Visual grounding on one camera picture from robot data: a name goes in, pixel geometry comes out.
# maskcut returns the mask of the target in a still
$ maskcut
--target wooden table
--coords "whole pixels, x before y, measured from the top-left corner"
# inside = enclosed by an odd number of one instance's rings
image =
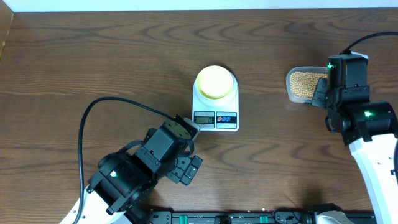
[[[202,132],[203,165],[189,187],[162,179],[148,203],[174,210],[272,210],[335,203],[370,210],[361,173],[326,111],[292,103],[285,76],[325,66],[364,35],[394,30],[398,9],[17,13],[0,63],[0,222],[55,223],[78,198],[77,136],[101,96],[190,117],[208,65],[240,87],[240,130]],[[370,57],[372,100],[398,108],[397,39],[355,47]],[[85,179],[98,161],[143,139],[163,117],[120,102],[90,113]]]

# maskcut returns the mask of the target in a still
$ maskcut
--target white backdrop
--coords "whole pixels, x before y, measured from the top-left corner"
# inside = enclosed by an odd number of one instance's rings
[[[3,0],[3,1],[14,12],[398,7],[398,0]]]

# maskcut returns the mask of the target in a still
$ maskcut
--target white digital scale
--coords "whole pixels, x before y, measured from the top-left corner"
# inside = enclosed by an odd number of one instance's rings
[[[218,96],[211,98],[209,92]],[[199,73],[193,84],[192,121],[200,131],[239,129],[239,87],[230,71],[213,65]]]

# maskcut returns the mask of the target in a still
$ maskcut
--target clear plastic container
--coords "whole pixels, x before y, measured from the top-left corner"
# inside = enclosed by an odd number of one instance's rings
[[[313,67],[313,66],[305,66],[305,67],[295,67],[291,69],[291,71],[286,75],[286,89],[287,95],[289,99],[293,103],[311,103],[312,98],[309,97],[299,97],[295,95],[292,91],[292,86],[290,85],[290,76],[294,72],[312,72],[312,73],[320,73],[320,74],[327,74],[328,68],[327,67]]]

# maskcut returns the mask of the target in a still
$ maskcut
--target green light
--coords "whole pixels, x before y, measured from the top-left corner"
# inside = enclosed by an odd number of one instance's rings
[[[111,177],[117,177],[117,176],[118,176],[118,174],[115,171],[112,171]]]

